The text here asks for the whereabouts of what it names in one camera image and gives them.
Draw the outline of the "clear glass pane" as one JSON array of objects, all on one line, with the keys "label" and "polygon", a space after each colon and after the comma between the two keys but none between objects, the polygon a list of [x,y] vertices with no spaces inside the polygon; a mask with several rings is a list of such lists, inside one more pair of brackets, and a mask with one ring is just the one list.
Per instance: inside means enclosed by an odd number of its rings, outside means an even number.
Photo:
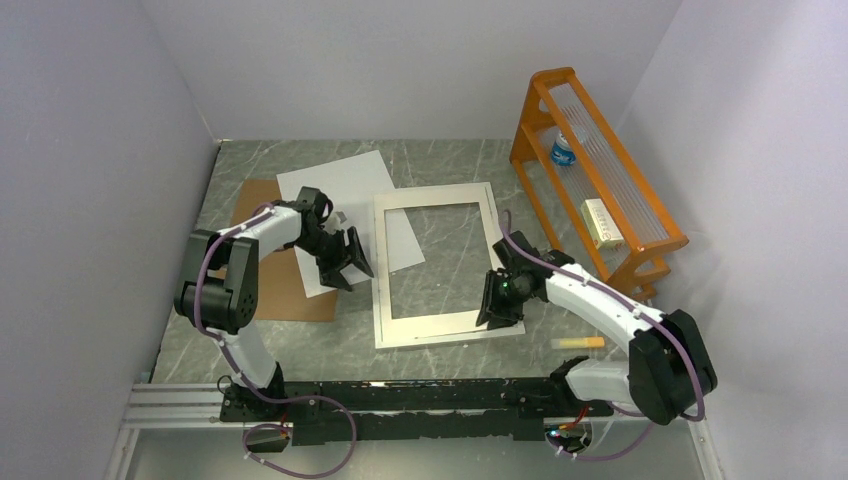
[{"label": "clear glass pane", "polygon": [[404,213],[424,261],[390,274],[392,317],[478,311],[491,268],[479,205],[415,207]]}]

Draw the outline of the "brown backing board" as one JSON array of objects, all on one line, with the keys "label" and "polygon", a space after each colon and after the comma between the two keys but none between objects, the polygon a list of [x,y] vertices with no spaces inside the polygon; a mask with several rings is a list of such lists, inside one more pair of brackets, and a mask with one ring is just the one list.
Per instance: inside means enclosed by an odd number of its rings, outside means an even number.
[{"label": "brown backing board", "polygon": [[[225,227],[246,221],[262,203],[280,199],[276,180],[246,180],[238,191],[233,213]],[[313,323],[334,321],[338,292],[331,290],[308,298],[297,253],[300,250],[292,248],[270,254],[260,261],[255,319]]]}]

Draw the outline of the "white photo sheet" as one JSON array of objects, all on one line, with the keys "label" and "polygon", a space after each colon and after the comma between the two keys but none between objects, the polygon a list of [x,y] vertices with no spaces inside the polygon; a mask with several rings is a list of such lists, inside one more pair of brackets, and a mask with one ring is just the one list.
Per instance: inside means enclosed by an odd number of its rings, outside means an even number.
[{"label": "white photo sheet", "polygon": [[[344,225],[357,228],[371,267],[376,267],[373,197],[395,190],[386,164],[377,150],[277,175],[281,197],[293,200],[304,186],[325,193],[334,210],[346,217]],[[392,272],[425,261],[411,223],[403,210],[385,213],[387,257]]]}]

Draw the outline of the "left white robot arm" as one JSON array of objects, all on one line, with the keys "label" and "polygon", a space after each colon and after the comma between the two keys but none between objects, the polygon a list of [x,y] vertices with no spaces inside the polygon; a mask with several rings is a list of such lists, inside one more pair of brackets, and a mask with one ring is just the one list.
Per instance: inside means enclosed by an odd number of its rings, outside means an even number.
[{"label": "left white robot arm", "polygon": [[261,261],[298,248],[315,259],[321,284],[335,289],[352,288],[343,274],[349,266],[373,274],[355,227],[326,228],[332,214],[329,201],[279,201],[233,227],[189,237],[174,309],[217,346],[235,385],[249,391],[247,407],[262,420],[277,418],[287,395],[282,368],[254,322]]}]

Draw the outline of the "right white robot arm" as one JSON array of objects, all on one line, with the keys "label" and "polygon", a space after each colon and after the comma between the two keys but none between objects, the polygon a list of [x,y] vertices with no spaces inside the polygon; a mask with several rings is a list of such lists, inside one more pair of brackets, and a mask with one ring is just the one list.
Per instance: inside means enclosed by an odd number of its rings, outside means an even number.
[{"label": "right white robot arm", "polygon": [[552,373],[553,408],[572,415],[587,402],[629,406],[659,425],[706,417],[705,397],[717,378],[693,318],[634,301],[583,267],[487,272],[479,325],[501,328],[523,318],[532,299],[562,307],[594,326],[626,353],[623,361],[573,360]]}]

